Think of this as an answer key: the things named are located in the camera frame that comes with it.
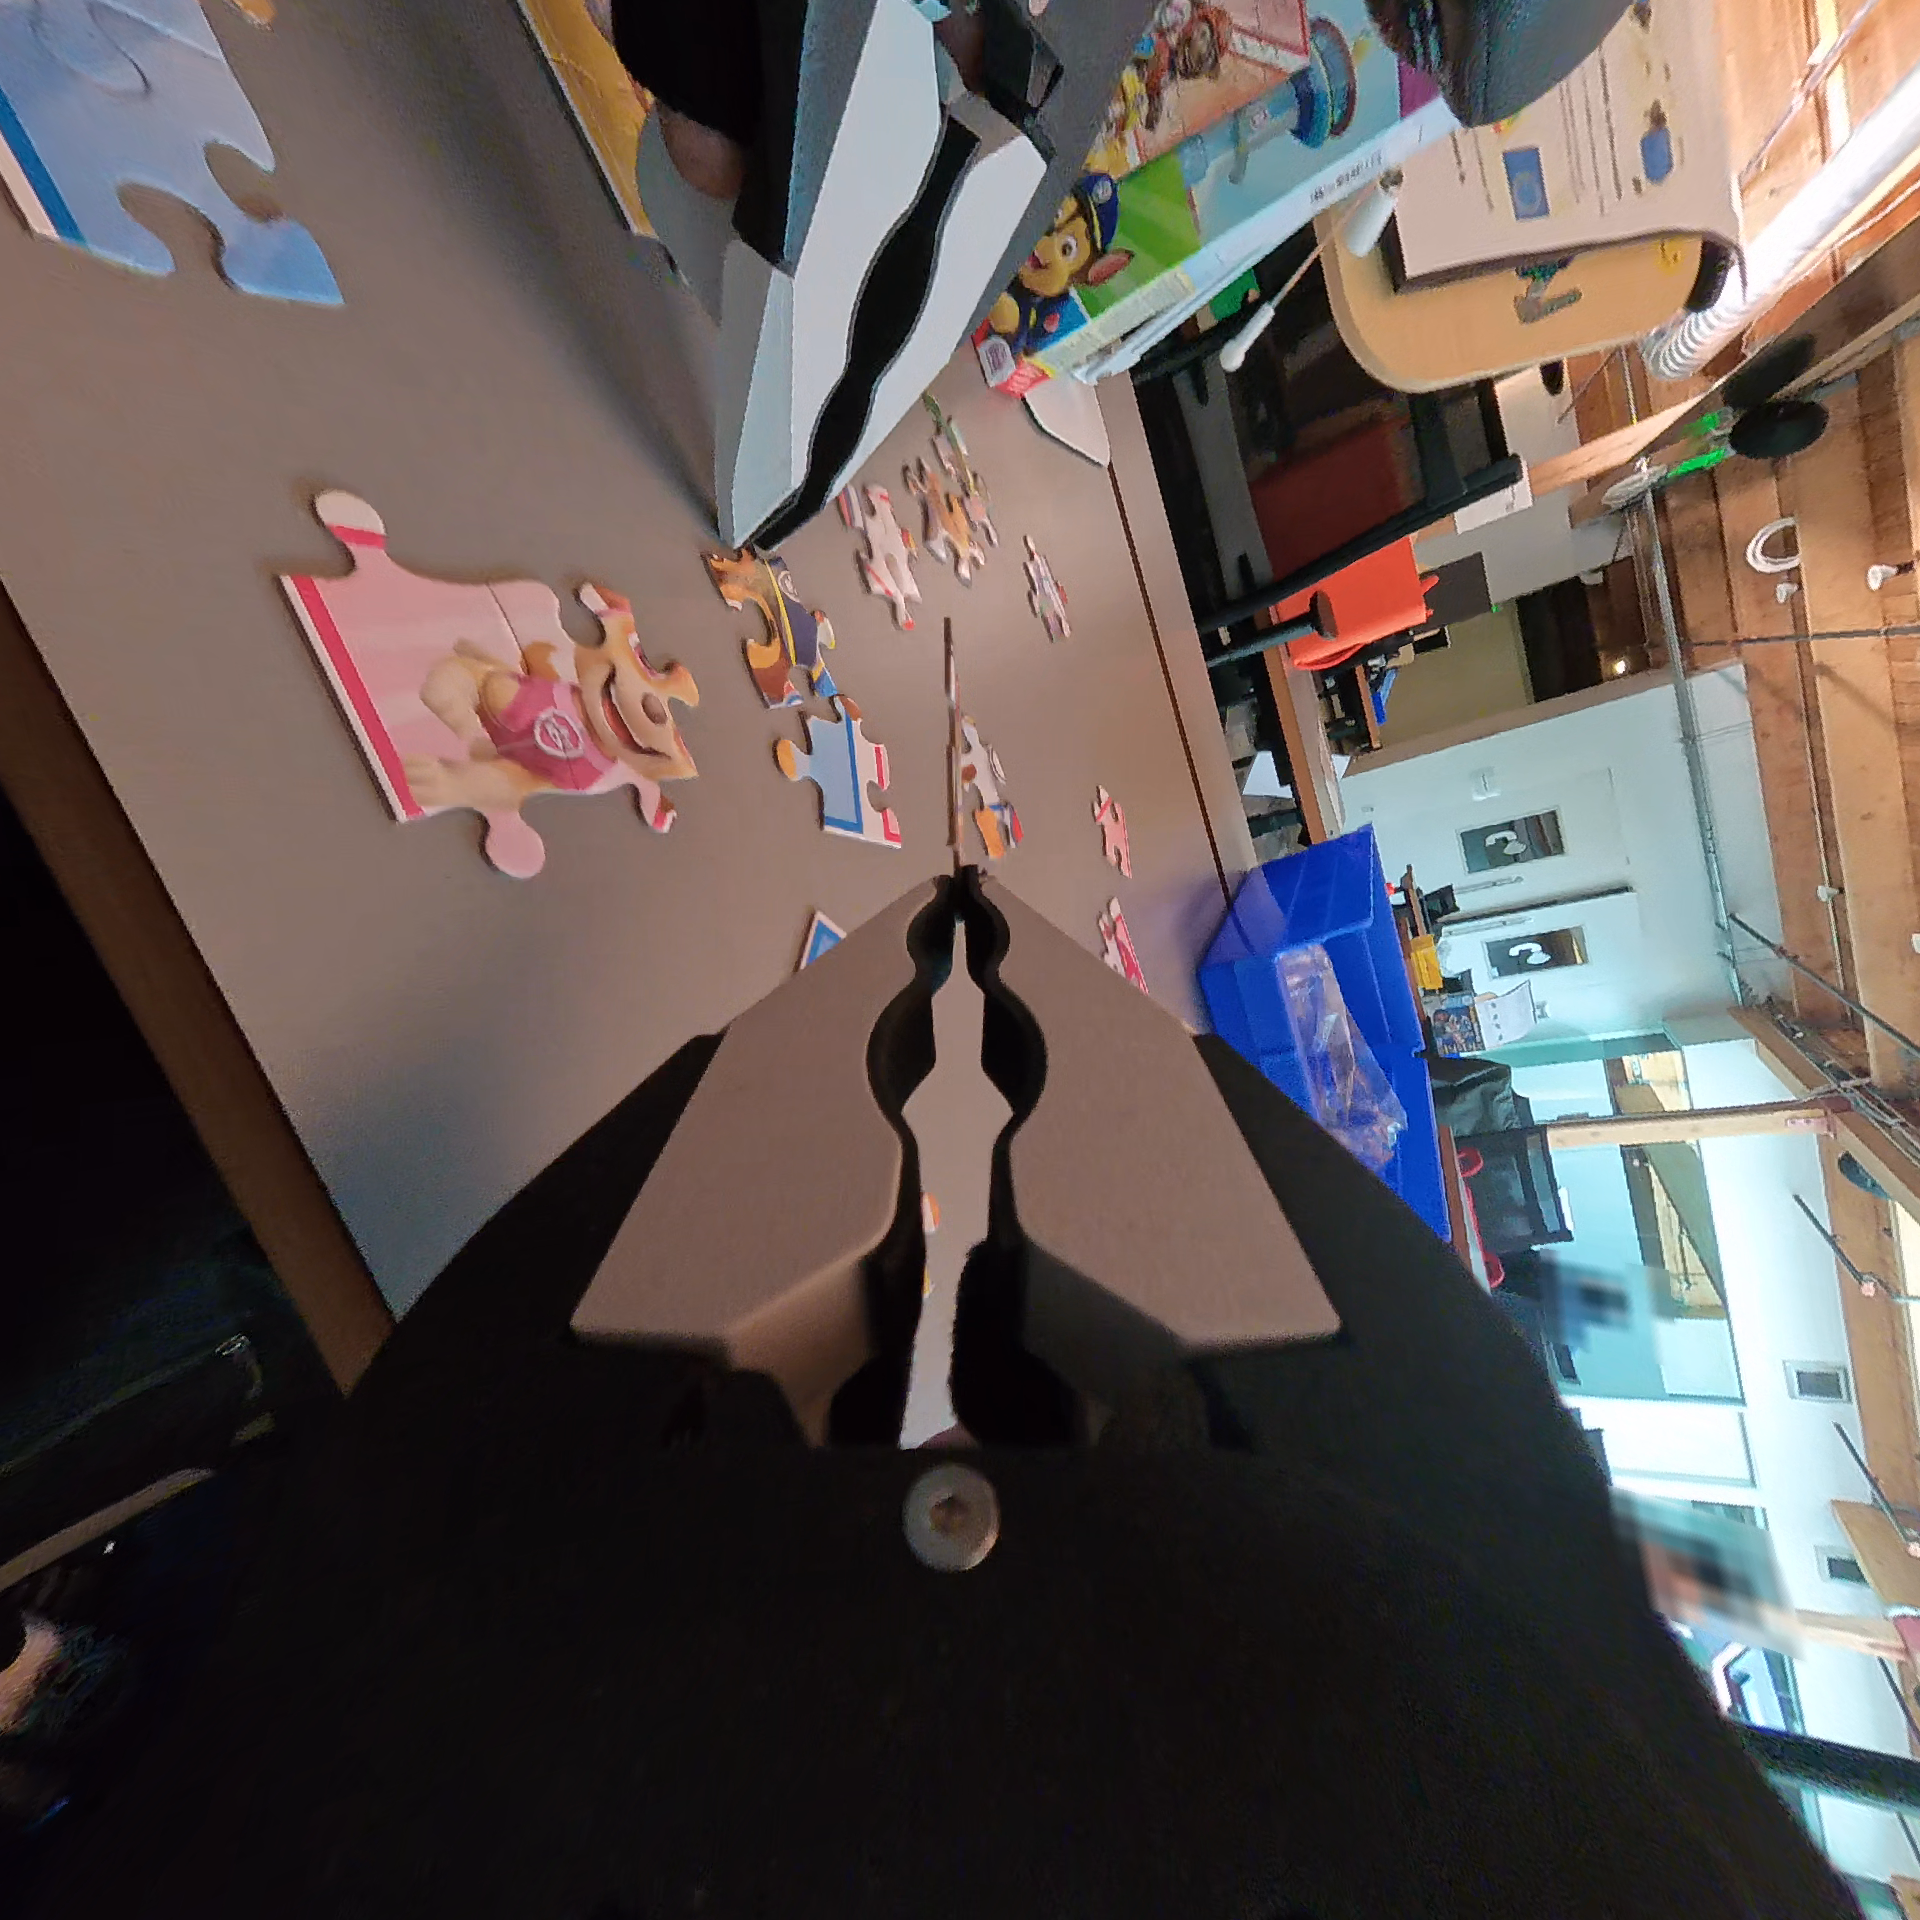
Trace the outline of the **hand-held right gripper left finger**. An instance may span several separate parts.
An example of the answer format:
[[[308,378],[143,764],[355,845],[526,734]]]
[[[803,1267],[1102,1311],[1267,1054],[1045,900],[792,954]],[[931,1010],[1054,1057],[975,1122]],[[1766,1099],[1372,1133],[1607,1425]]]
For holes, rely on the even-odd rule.
[[[956,884],[918,879],[739,1015],[572,1314],[578,1340],[767,1375],[810,1442],[899,1437]]]

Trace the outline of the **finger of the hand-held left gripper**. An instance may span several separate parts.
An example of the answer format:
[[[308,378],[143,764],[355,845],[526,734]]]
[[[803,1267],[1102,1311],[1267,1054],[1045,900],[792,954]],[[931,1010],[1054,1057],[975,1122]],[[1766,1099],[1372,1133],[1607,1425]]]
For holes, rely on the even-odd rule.
[[[756,542],[804,463],[842,326],[877,245],[914,201],[949,118],[925,21],[765,21],[762,111],[722,270],[715,509]]]
[[[839,337],[839,363],[803,422],[804,463],[756,515],[776,546],[834,495],[952,358],[989,295],[1047,164],[1027,135],[944,132],[914,201],[882,237]]]

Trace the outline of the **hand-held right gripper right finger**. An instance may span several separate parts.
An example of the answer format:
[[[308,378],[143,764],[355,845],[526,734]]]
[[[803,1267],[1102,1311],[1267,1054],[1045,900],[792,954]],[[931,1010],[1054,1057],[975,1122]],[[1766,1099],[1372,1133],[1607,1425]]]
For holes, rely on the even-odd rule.
[[[1203,1449],[1216,1364],[1326,1342],[1336,1310],[1186,1023],[982,870],[959,922],[1008,1109],[959,1281],[959,1425]]]

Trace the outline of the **blue uniform dog puzzle piece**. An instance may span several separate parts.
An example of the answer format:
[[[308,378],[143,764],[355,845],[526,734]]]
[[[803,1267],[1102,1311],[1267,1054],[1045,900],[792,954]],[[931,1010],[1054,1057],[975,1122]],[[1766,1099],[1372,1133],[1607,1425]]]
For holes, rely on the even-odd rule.
[[[834,646],[824,613],[799,601],[792,571],[780,553],[755,546],[703,553],[711,585],[733,613],[758,613],[758,636],[743,639],[743,661],[762,705],[787,709],[804,697],[834,700],[827,654]]]

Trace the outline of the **blue white red-striped puzzle piece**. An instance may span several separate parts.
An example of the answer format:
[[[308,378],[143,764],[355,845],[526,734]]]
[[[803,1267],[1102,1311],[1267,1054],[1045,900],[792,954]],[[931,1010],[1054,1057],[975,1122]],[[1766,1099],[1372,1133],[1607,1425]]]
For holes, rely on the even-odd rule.
[[[787,782],[818,793],[821,830],[877,849],[901,849],[899,817],[885,805],[891,786],[890,759],[867,737],[862,711],[843,695],[830,697],[832,718],[804,718],[804,742],[775,742],[775,764]]]

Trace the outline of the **pink dog puzzle section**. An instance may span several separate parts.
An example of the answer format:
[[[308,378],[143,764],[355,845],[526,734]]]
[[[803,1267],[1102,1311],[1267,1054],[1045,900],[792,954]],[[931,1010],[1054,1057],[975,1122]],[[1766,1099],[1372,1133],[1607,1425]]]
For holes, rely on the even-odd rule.
[[[347,569],[286,571],[279,587],[400,825],[466,813],[510,879],[544,866],[542,801],[620,796],[648,831],[671,830],[669,786],[696,777],[678,709],[700,689],[684,662],[645,654],[629,596],[586,582],[596,636],[576,639],[540,580],[405,567],[376,509],[346,489],[314,494],[311,513]]]

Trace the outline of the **grey desk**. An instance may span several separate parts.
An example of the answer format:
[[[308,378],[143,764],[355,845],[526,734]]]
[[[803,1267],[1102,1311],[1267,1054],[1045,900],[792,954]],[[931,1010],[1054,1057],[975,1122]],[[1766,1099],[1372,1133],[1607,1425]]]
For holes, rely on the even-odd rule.
[[[1099,469],[989,391],[933,381],[999,525],[972,585],[918,565],[916,628],[862,590],[832,509],[783,542],[832,671],[891,762],[903,849],[818,827],[781,779],[714,549],[714,329],[616,219],[515,5],[213,5],[277,169],[239,199],[308,227],[341,306],[238,295],[211,234],[127,204],[162,279],[4,207],[4,727],[15,809],[87,923],[327,1369],[355,1378],[443,1261],[685,1037],[947,866],[944,617],[1023,841],[1003,887],[1092,954],[1115,897],[1148,985],[1194,983],[1253,862],[1135,396],[1096,389]],[[311,499],[381,515],[400,563],[591,580],[703,695],[669,831],[542,801],[544,870],[462,813],[395,823],[282,594],[339,573]],[[1032,537],[1071,636],[1027,604]],[[1133,875],[1102,855],[1096,783]]]

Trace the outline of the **red puzzle box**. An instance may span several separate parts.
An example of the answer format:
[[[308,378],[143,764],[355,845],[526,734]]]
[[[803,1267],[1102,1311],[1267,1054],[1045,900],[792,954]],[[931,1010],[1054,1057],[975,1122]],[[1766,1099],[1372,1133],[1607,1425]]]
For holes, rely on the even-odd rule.
[[[1160,5],[1080,177],[975,329],[988,385],[1127,371],[1298,228],[1456,130],[1363,2]]]

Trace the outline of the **white stand base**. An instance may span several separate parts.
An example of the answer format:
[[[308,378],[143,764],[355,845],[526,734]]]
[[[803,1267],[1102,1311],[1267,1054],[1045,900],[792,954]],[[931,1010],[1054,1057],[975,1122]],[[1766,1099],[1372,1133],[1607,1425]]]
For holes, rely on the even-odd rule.
[[[1023,394],[1023,410],[1048,441],[1092,467],[1109,469],[1112,463],[1110,433],[1096,387],[1070,375],[1048,375]]]

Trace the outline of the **blue plastic bin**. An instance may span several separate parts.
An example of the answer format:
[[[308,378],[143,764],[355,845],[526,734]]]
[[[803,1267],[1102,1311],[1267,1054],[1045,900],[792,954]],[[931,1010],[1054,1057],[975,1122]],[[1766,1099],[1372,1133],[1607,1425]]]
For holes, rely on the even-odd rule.
[[[1306,1027],[1282,1006],[1280,963],[1322,947],[1407,1130],[1383,1180],[1442,1239],[1450,1199],[1416,999],[1372,827],[1250,870],[1195,971],[1214,1031],[1296,1103],[1308,1101]]]

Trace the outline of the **orange panel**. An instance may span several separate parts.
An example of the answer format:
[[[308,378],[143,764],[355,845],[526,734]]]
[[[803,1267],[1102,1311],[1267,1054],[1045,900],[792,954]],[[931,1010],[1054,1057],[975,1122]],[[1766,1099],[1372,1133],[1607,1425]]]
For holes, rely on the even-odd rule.
[[[1429,617],[1426,593],[1410,537],[1379,529],[1423,502],[1422,470],[1410,428],[1402,421],[1349,426],[1335,437],[1298,437],[1285,458],[1250,482],[1254,522],[1268,573],[1285,580],[1306,571],[1308,587],[1274,607],[1282,625],[1328,604],[1333,634],[1286,645],[1300,669],[1339,666],[1364,645],[1405,634]]]

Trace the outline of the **beige case with printed sheet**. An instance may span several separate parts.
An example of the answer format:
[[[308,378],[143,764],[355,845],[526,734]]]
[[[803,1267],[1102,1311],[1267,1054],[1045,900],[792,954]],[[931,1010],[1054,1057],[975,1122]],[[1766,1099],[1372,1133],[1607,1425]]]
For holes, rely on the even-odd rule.
[[[1603,5],[1607,34],[1519,111],[1403,164],[1381,250],[1333,241],[1352,361],[1438,394],[1630,345],[1685,313],[1741,215],[1714,5]]]

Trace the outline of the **blue sky puzzle section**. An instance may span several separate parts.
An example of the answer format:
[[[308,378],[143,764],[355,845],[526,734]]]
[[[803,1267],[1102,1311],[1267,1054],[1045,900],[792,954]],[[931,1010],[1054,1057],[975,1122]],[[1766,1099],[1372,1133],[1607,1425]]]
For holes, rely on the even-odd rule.
[[[200,2],[4,2],[4,195],[37,237],[149,279],[176,268],[127,189],[189,207],[238,295],[341,306],[320,243],[282,213],[253,213],[213,174],[228,150],[277,164],[256,110]]]

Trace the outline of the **dark green beam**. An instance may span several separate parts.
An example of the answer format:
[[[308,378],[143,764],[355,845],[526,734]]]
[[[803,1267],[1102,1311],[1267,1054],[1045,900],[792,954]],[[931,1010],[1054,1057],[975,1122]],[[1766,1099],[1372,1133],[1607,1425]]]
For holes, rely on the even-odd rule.
[[[1917,1761],[1866,1747],[1733,1723],[1748,1758],[1775,1783],[1888,1815],[1917,1815]]]

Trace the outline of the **white corrugated duct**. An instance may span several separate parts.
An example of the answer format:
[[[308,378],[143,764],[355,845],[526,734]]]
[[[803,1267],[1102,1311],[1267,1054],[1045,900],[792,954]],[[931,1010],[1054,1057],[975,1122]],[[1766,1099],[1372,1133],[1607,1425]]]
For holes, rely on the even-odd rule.
[[[1917,69],[1862,118],[1840,150],[1734,255],[1718,297],[1688,311],[1639,345],[1647,378],[1680,381],[1698,372],[1831,250],[1907,177],[1917,154]]]

